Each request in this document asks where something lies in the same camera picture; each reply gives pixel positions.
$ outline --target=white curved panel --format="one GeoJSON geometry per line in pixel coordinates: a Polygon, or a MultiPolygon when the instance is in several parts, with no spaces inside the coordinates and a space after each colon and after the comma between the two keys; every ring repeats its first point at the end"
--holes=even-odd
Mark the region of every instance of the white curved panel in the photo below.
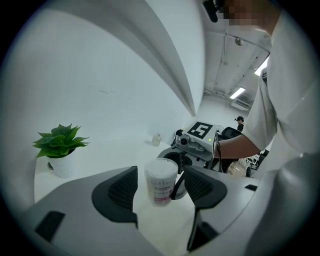
{"type": "Polygon", "coordinates": [[[183,64],[198,112],[206,72],[205,33],[195,0],[146,0],[169,33],[183,64]]]}
{"type": "Polygon", "coordinates": [[[176,48],[145,0],[54,1],[48,8],[85,19],[120,39],[159,74],[191,115],[196,114],[190,86],[176,48]]]}

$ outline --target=white wall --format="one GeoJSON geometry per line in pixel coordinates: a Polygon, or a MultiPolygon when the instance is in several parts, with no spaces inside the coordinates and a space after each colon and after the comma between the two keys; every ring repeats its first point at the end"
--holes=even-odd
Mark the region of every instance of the white wall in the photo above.
{"type": "Polygon", "coordinates": [[[235,118],[242,116],[245,125],[248,114],[247,111],[241,111],[230,106],[230,103],[223,99],[204,96],[196,119],[213,125],[220,125],[223,128],[232,127],[237,129],[238,123],[235,118]]]}
{"type": "Polygon", "coordinates": [[[37,132],[73,123],[82,125],[78,135],[90,136],[91,145],[156,132],[170,142],[191,117],[127,45],[93,23],[56,10],[42,10],[29,22],[0,79],[2,188],[18,212],[34,200],[37,132]]]}

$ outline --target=person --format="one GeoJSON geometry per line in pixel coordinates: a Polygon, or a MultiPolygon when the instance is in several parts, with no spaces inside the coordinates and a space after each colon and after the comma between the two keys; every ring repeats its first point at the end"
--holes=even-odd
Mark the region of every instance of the person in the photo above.
{"type": "Polygon", "coordinates": [[[237,130],[242,132],[242,130],[244,129],[244,118],[242,116],[238,116],[237,119],[234,119],[234,121],[238,122],[237,130]]]}
{"type": "Polygon", "coordinates": [[[223,159],[240,159],[263,151],[273,139],[253,175],[261,179],[289,160],[320,152],[319,60],[301,27],[268,0],[226,0],[223,14],[234,25],[252,26],[271,37],[267,67],[242,134],[220,141],[223,159]]]}

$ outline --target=potted plant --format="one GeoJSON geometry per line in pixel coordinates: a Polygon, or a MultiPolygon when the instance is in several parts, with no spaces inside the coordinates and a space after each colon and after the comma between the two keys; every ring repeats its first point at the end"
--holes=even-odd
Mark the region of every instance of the potted plant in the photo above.
{"type": "Polygon", "coordinates": [[[75,174],[76,161],[73,153],[75,149],[89,144],[83,142],[88,138],[76,137],[81,126],[71,128],[71,125],[59,124],[57,128],[51,130],[51,133],[38,132],[42,138],[33,142],[34,147],[41,149],[36,157],[47,157],[54,174],[65,179],[75,174]]]}

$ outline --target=air conditioner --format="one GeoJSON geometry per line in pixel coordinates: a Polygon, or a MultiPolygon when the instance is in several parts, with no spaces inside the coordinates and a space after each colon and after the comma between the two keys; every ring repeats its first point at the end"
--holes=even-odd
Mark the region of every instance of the air conditioner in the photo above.
{"type": "Polygon", "coordinates": [[[249,111],[251,108],[251,105],[240,100],[240,99],[235,99],[231,102],[231,106],[242,111],[249,111]]]}

